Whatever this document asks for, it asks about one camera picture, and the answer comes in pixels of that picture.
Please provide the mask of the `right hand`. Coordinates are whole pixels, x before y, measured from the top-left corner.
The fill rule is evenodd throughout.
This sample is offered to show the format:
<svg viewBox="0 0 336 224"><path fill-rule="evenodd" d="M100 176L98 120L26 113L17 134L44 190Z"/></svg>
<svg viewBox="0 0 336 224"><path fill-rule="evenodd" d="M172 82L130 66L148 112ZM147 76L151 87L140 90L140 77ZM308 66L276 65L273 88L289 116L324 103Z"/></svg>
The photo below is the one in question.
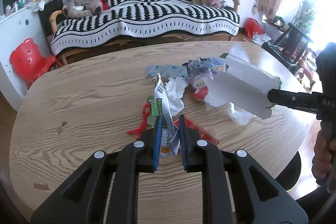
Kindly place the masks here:
<svg viewBox="0 0 336 224"><path fill-rule="evenodd" d="M318 180L324 179L332 169L332 153L330 151L335 152L335 139L332 139L328 143L323 135L323 131L319 130L314 146L311 169L313 176Z"/></svg>

